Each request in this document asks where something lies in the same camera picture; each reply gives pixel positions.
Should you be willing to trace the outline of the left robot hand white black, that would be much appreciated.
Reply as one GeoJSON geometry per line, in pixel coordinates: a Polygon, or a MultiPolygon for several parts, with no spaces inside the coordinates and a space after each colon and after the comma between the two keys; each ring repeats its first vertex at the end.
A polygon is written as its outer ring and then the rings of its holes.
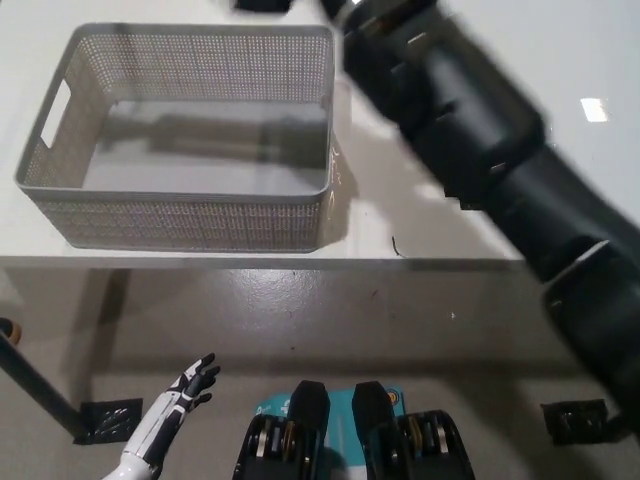
{"type": "Polygon", "coordinates": [[[152,473],[164,464],[186,416],[213,397],[220,367],[210,353],[193,363],[154,401],[126,444],[123,454],[142,460],[152,473]]]}

